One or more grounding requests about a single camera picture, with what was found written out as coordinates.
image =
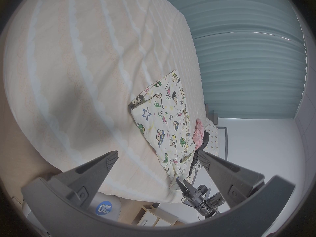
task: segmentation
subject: pink clothing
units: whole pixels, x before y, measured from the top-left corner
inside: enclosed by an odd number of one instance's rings
[[[193,141],[195,143],[195,149],[198,149],[203,143],[203,136],[204,136],[204,126],[200,119],[197,119],[195,125],[195,131],[193,133]]]

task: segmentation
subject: blue sticker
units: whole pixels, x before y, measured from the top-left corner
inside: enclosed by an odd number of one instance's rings
[[[110,201],[103,201],[95,209],[97,215],[106,215],[112,210],[112,204]]]

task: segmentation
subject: mattress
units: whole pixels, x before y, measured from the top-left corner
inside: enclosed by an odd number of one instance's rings
[[[5,45],[11,111],[61,171],[117,150],[99,191],[180,202],[128,112],[144,88],[177,69],[191,117],[206,120],[199,64],[184,16],[166,0],[27,0]]]

